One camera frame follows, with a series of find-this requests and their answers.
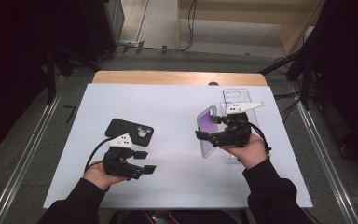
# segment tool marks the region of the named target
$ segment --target white table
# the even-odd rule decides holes
[[[195,136],[196,117],[210,105],[220,107],[223,89],[247,89],[257,108],[259,128],[272,147],[271,161],[282,177],[297,187],[297,203],[312,207],[298,169],[296,157],[283,127],[269,87],[89,84],[62,153],[44,207],[64,199],[83,174],[91,151],[106,136],[112,118],[143,123],[155,129],[146,150],[146,160],[129,160],[137,165],[156,165],[152,175],[119,183],[110,188],[102,207],[116,209],[186,209],[247,207],[249,187],[243,166],[220,149],[208,159],[200,154]],[[101,160],[108,147],[101,147],[94,161]]]

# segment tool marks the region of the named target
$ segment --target black sleeve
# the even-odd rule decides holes
[[[51,205],[39,220],[44,223],[99,223],[98,209],[105,193],[81,178],[65,200]]]
[[[258,224],[312,223],[296,203],[296,186],[280,178],[269,160],[243,171],[251,190],[249,208]]]

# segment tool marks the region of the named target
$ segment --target floor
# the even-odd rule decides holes
[[[126,20],[123,31],[120,37],[121,44],[132,44],[144,41],[145,47],[160,49],[162,46],[168,48],[175,48],[177,45],[177,30],[176,30],[176,0],[122,0]],[[183,48],[188,43],[189,32],[187,30],[187,21],[182,20],[182,33],[180,48]],[[304,39],[307,39],[311,28],[308,30]],[[276,36],[274,27],[267,24],[254,23],[237,23],[237,22],[212,22],[212,21],[195,21],[194,25],[194,44],[188,50],[189,52],[207,52],[225,54],[228,58],[236,58],[240,56],[260,56],[269,58],[284,57],[285,53],[282,49],[281,43]],[[143,54],[142,57],[148,57],[151,54]],[[111,63],[111,68],[120,68],[120,63],[126,62],[126,56]],[[134,69],[145,69],[148,64],[140,63],[134,66]],[[173,68],[175,70],[186,70],[186,64]],[[230,72],[235,72],[233,68],[235,64],[230,67],[219,68],[223,71],[227,69]],[[172,62],[167,60],[167,70],[172,69]],[[281,72],[285,72],[286,68],[281,68]],[[77,73],[77,77],[67,82],[62,93],[62,98],[59,106],[57,106],[57,114],[69,115],[70,110],[65,106],[78,105],[82,90],[87,83],[92,81],[88,75],[90,71],[83,71]],[[284,76],[267,76],[268,84],[272,87],[274,93],[285,93],[288,91],[289,84],[284,80]],[[16,130],[13,131],[8,139],[0,146],[0,191],[12,175],[16,167],[17,161],[21,157],[24,146],[27,145],[29,138],[33,135],[33,129],[43,114],[45,107],[43,106],[46,92],[42,93],[36,100],[36,103],[27,110],[26,114],[16,124]],[[286,99],[279,102],[280,108],[286,108],[293,102],[293,99]],[[346,187],[346,191],[351,196],[351,200],[358,213],[358,161],[343,160],[339,153],[339,146],[335,137],[328,127],[328,124],[323,114],[318,113],[314,105],[311,106],[311,114],[314,117],[315,125],[320,130],[319,134],[323,138],[324,146],[328,148],[329,154],[332,158],[338,174]],[[290,140],[293,147],[296,149],[297,160],[300,169],[304,171],[304,179],[310,187],[310,196],[314,203],[314,208],[310,212],[321,220],[322,223],[351,223],[345,221],[340,215],[340,209],[337,205],[336,197],[329,188],[329,180],[325,178],[325,170],[322,165],[317,162],[317,155],[312,148],[312,142],[309,139],[309,133],[304,124],[296,122],[303,120],[298,111],[292,112],[292,115],[285,123],[287,130],[291,130]],[[5,223],[29,223],[24,220],[37,220],[43,214],[43,210],[35,209],[30,211],[21,210],[22,207],[40,207],[43,203],[46,192],[50,184],[50,180],[54,175],[55,167],[59,161],[61,152],[58,148],[62,148],[66,142],[66,135],[57,135],[56,133],[69,133],[71,130],[71,122],[67,122],[66,116],[55,116],[51,119],[50,125],[46,128],[44,136],[45,140],[40,142],[40,148],[34,155],[34,162],[28,164],[28,172],[23,176],[22,187],[18,189],[16,199],[28,198],[33,195],[34,200],[31,204],[21,204],[21,200],[14,200],[11,208],[3,213],[9,219]],[[100,211],[100,216],[109,217],[112,211]]]

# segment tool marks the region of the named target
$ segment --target person's right hand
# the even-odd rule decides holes
[[[263,140],[252,133],[245,147],[225,146],[221,148],[236,156],[248,170],[267,158]]]

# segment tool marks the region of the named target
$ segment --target wire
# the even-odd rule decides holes
[[[108,58],[110,58],[112,55],[114,55],[115,53],[117,52],[120,52],[122,51],[124,48],[120,46],[120,48],[117,48],[114,52],[110,52],[110,53],[107,53],[103,56],[103,59],[100,60],[99,62],[96,63],[96,65],[99,65],[101,63],[104,63]],[[75,67],[75,68],[79,68],[79,67],[86,67],[86,65],[84,64],[80,64],[80,63],[77,63],[77,61],[71,61],[71,63],[73,64],[72,66]]]
[[[281,99],[292,97],[292,96],[299,96],[300,94],[301,94],[301,92],[295,91],[295,92],[290,92],[290,93],[286,93],[286,94],[277,94],[277,95],[274,95],[274,98],[275,98],[275,100],[281,100]]]
[[[192,17],[192,22],[190,23],[190,15],[191,15],[191,9],[194,7],[193,9],[193,17]],[[184,49],[179,49],[178,51],[185,51],[188,50],[191,46],[193,46],[193,41],[194,41],[194,20],[196,18],[196,10],[197,10],[197,0],[193,0],[193,2],[191,3],[190,9],[188,10],[188,15],[187,15],[187,24],[188,24],[188,30],[190,32],[190,39],[188,41],[187,46]]]
[[[193,43],[194,43],[194,20],[196,18],[196,10],[197,10],[197,0],[193,0],[193,2],[191,3],[190,9],[188,10],[188,15],[187,15],[187,25],[188,25],[188,30],[190,32],[190,39],[188,40],[187,46],[184,49],[163,49],[163,50],[186,51],[186,50],[190,49],[191,46],[193,46]],[[150,48],[150,47],[141,47],[140,48],[140,47],[133,47],[133,46],[123,46],[123,47],[128,48],[128,49],[158,49],[158,48]]]
[[[266,136],[263,134],[263,132],[261,132],[261,130],[255,126],[253,123],[249,122],[249,124],[251,125],[251,127],[253,129],[255,129],[255,131],[258,133],[258,135],[260,135],[260,137],[263,139],[264,142],[264,148],[266,150],[267,155],[269,154],[269,151],[271,150],[271,148],[269,147],[269,144],[267,143],[267,139]]]
[[[91,160],[92,160],[92,157],[94,157],[94,154],[98,151],[98,149],[106,142],[110,141],[110,140],[113,140],[113,138],[106,138],[105,140],[103,140],[100,144],[98,144],[98,146],[96,148],[94,148],[94,150],[91,152],[91,155],[89,155],[89,160],[87,161],[86,163],[86,167],[84,168],[84,172],[86,173],[86,171],[92,166],[92,165],[95,165],[96,163],[92,164],[92,165],[89,165]]]
[[[289,117],[289,114],[292,112],[292,110],[295,108],[296,104],[300,101],[300,98],[297,98],[294,102],[292,102],[291,105],[289,105],[286,109],[284,109],[281,112],[281,117],[283,119],[283,123],[286,122],[287,118]]]
[[[280,60],[280,59],[287,59],[286,57],[279,57],[279,58],[277,58],[277,59],[275,59],[275,61],[272,63],[272,64],[275,64],[278,60]],[[275,69],[275,71],[277,71],[278,73],[281,73],[281,74],[284,74],[284,75],[286,75],[286,73],[285,72],[282,72],[282,71],[280,71],[280,70],[278,70],[278,69]]]

